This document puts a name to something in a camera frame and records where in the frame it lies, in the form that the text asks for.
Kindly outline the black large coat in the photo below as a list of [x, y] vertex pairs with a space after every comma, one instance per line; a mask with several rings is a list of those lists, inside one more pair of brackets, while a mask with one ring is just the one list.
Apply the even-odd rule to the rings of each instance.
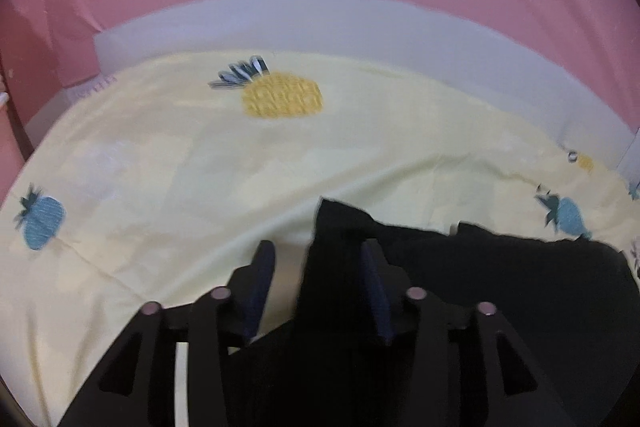
[[626, 257], [462, 223], [382, 225], [324, 200], [294, 315], [232, 355], [235, 426], [634, 426]]

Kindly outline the yellow pineapple print bedsheet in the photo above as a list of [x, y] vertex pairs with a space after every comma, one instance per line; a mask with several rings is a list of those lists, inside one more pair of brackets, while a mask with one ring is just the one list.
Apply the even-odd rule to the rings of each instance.
[[598, 162], [570, 161], [526, 120], [402, 68], [271, 53], [313, 81], [317, 114], [262, 119], [210, 80], [233, 53], [169, 55], [119, 72], [69, 109], [1, 208], [1, 373], [52, 426], [143, 303], [224, 283], [258, 242], [278, 247], [262, 324], [291, 313], [318, 202], [385, 223], [558, 239], [537, 194], [571, 199], [597, 241], [639, 248], [639, 204]]

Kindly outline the white bed headboard panel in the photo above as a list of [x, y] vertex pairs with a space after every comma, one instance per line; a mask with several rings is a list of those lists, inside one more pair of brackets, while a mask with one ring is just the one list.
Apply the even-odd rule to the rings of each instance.
[[198, 0], [99, 32], [102, 72], [166, 53], [295, 51], [407, 67], [536, 122], [556, 139], [628, 144], [636, 132], [567, 70], [514, 40], [395, 0]]

